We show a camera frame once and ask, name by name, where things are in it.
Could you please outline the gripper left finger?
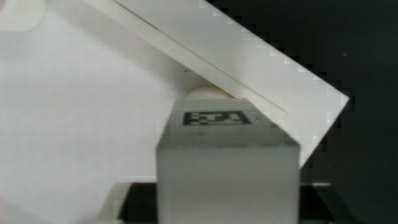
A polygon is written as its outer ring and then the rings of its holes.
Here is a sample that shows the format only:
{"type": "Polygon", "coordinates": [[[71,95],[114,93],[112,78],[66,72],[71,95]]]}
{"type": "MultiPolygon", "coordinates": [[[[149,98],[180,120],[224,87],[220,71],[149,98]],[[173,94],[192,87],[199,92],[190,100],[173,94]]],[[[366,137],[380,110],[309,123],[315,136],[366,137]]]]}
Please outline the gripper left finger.
{"type": "Polygon", "coordinates": [[[98,214],[96,224],[123,224],[123,221],[119,220],[119,214],[130,185],[130,182],[119,182],[112,185],[98,214]]]}

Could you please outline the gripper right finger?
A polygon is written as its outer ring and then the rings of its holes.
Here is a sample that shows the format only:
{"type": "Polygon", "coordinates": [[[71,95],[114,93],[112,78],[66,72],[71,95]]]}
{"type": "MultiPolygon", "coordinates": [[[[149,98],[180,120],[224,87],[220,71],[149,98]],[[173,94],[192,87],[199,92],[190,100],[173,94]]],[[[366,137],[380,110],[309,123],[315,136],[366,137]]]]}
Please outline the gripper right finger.
{"type": "Polygon", "coordinates": [[[316,224],[343,224],[350,219],[350,212],[329,183],[311,184],[309,220],[316,224]]]}

